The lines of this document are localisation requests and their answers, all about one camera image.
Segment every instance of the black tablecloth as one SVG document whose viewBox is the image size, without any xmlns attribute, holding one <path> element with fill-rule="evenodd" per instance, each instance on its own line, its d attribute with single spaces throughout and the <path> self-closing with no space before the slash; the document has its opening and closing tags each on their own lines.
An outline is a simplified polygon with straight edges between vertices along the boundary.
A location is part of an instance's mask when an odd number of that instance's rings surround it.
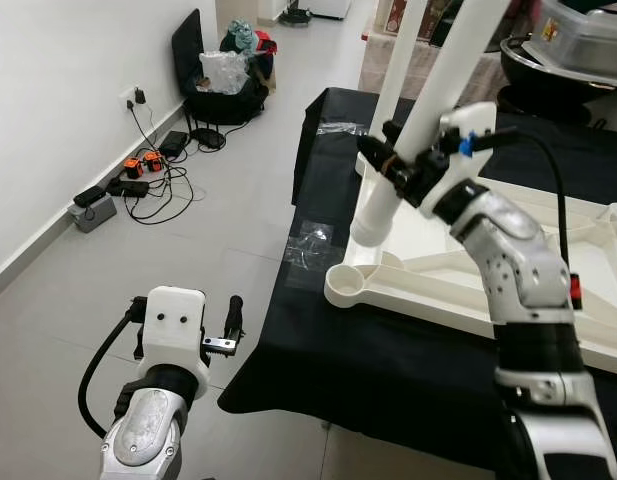
<svg viewBox="0 0 617 480">
<path fill-rule="evenodd" d="M 259 344 L 219 405 L 231 413 L 282 409 L 313 415 L 494 469 L 500 403 L 493 388 L 494 342 L 368 305 L 338 309 L 323 296 L 325 270 L 341 261 L 348 241 L 360 178 L 354 171 L 356 138 L 315 136 L 315 130 L 320 122 L 369 125 L 376 100 L 372 94 L 329 89 L 307 110 L 287 255 Z M 396 119 L 405 119 L 411 105 L 400 102 Z M 599 203 L 617 200 L 616 133 L 511 115 L 498 123 L 517 124 L 551 144 L 564 167 L 568 194 Z M 498 152 L 486 175 L 552 190 L 550 170 L 535 162 L 539 155 L 530 148 Z M 321 237 L 313 236 L 317 247 L 306 250 L 313 258 L 298 263 L 288 252 L 311 228 Z M 617 439 L 617 375 L 593 374 Z"/>
</svg>

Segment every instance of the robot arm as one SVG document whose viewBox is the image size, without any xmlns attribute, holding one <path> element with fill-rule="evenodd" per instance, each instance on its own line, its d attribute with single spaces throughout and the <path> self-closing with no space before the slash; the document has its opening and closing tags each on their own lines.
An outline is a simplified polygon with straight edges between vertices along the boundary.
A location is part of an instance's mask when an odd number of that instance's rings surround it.
<svg viewBox="0 0 617 480">
<path fill-rule="evenodd" d="M 450 225 L 478 265 L 498 343 L 495 383 L 504 429 L 515 452 L 508 461 L 518 476 L 510 478 L 617 480 L 612 443 L 577 342 L 568 266 L 548 248 L 534 219 L 473 180 L 490 153 L 472 158 L 472 152 L 458 152 L 465 138 L 457 141 L 457 135 L 465 129 L 453 118 L 463 122 L 465 114 L 460 109 L 445 117 L 442 130 L 452 135 L 414 163 L 370 137 L 360 139 L 360 150 L 397 197 Z M 473 143 L 488 145 L 496 133 L 481 131 Z M 571 476 L 559 473 L 577 465 Z"/>
<path fill-rule="evenodd" d="M 204 338 L 205 295 L 158 287 L 126 312 L 143 324 L 135 358 L 140 379 L 125 385 L 101 446 L 101 480 L 171 480 L 181 469 L 180 440 L 194 400 L 209 384 L 208 353 L 235 354 L 243 336 L 241 298 L 233 296 L 224 338 Z"/>
</svg>

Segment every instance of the wall outlet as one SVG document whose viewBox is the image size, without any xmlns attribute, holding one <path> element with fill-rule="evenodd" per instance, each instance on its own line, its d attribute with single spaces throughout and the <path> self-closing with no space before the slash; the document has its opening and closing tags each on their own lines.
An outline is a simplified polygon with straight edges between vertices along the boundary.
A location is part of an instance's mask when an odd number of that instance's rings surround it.
<svg viewBox="0 0 617 480">
<path fill-rule="evenodd" d="M 134 87 L 128 87 L 123 92 L 119 94 L 117 97 L 119 99 L 119 106 L 124 112 L 128 111 L 128 107 L 126 106 L 126 101 L 130 100 L 132 103 L 135 103 L 135 88 L 139 88 L 139 85 L 135 85 Z"/>
</svg>

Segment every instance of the white appliance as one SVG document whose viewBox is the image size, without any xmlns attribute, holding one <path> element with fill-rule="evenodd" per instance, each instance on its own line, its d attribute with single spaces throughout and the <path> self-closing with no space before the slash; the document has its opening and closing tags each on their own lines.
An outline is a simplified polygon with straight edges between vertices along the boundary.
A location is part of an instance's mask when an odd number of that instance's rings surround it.
<svg viewBox="0 0 617 480">
<path fill-rule="evenodd" d="M 343 19 L 352 0 L 299 0 L 299 8 L 309 8 L 314 15 Z"/>
</svg>

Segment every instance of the white plastic stand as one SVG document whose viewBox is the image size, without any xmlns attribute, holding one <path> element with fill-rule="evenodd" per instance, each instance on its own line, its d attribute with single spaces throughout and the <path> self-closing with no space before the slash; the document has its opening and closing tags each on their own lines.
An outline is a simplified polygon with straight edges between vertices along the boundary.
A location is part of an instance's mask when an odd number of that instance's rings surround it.
<svg viewBox="0 0 617 480">
<path fill-rule="evenodd" d="M 414 40 L 408 32 L 418 30 L 418 8 L 425 3 L 408 2 L 400 48 L 395 47 L 397 57 L 391 59 L 375 112 L 375 134 L 394 114 L 405 77 L 399 62 L 410 60 Z M 507 5 L 507 0 L 465 2 L 395 145 L 404 161 L 413 161 L 432 143 L 440 117 L 454 107 Z M 363 181 L 355 220 L 343 263 L 326 274 L 326 298 L 341 308 L 366 303 L 492 338 L 481 277 L 448 227 L 400 201 L 361 155 L 356 171 Z M 558 251 L 555 195 L 479 181 L 537 219 Z M 583 286 L 584 310 L 577 313 L 576 328 L 584 360 L 617 373 L 617 204 L 609 208 L 568 198 L 567 210 L 571 266 Z"/>
</svg>

